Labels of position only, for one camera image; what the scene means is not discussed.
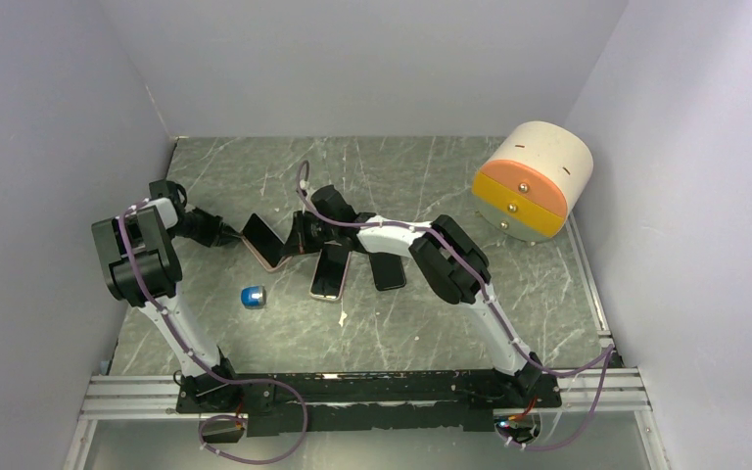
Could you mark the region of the black phone case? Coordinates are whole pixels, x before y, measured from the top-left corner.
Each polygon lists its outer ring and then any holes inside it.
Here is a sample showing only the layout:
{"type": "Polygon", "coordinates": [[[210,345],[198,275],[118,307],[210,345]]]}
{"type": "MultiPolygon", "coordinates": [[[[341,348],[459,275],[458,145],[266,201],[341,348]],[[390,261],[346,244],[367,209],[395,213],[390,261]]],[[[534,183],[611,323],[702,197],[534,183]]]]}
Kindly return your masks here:
{"type": "Polygon", "coordinates": [[[387,253],[368,255],[374,286],[379,292],[401,289],[406,277],[400,256],[387,253]]]}

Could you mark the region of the pink phone case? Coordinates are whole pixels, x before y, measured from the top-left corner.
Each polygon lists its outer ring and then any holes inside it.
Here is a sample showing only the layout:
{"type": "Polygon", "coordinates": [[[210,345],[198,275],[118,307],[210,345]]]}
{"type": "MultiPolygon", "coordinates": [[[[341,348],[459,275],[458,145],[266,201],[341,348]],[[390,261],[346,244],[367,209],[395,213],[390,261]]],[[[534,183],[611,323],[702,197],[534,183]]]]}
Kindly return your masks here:
{"type": "Polygon", "coordinates": [[[243,234],[242,238],[245,246],[267,272],[281,269],[291,259],[280,255],[283,241],[275,234],[270,237],[243,234]]]}

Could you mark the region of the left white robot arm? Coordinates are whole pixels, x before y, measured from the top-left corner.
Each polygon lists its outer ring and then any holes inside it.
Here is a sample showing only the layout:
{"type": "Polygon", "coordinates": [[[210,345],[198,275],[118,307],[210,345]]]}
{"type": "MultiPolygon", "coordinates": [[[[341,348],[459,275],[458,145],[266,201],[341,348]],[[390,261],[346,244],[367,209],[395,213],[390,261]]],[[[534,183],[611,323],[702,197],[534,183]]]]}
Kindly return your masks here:
{"type": "Polygon", "coordinates": [[[189,209],[185,188],[167,179],[150,183],[148,198],[93,223],[91,232],[109,292],[146,315],[177,357],[180,394],[217,411],[236,406],[242,387],[182,296],[182,267],[172,241],[227,247],[240,241],[240,233],[221,216],[189,209]]]}

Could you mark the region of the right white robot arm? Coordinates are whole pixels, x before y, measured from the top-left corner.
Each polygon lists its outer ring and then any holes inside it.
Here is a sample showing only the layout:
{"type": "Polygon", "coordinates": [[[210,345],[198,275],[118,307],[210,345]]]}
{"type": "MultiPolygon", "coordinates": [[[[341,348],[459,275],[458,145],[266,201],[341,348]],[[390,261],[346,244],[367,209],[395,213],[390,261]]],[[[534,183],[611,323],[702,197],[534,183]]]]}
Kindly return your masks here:
{"type": "Polygon", "coordinates": [[[293,215],[285,255],[306,255],[336,245],[347,252],[411,259],[434,294],[469,312],[484,341],[502,399],[521,406],[537,392],[540,361],[503,312],[489,272],[489,259],[450,216],[407,222],[357,212],[332,185],[315,191],[296,183],[305,209],[293,215]]]}

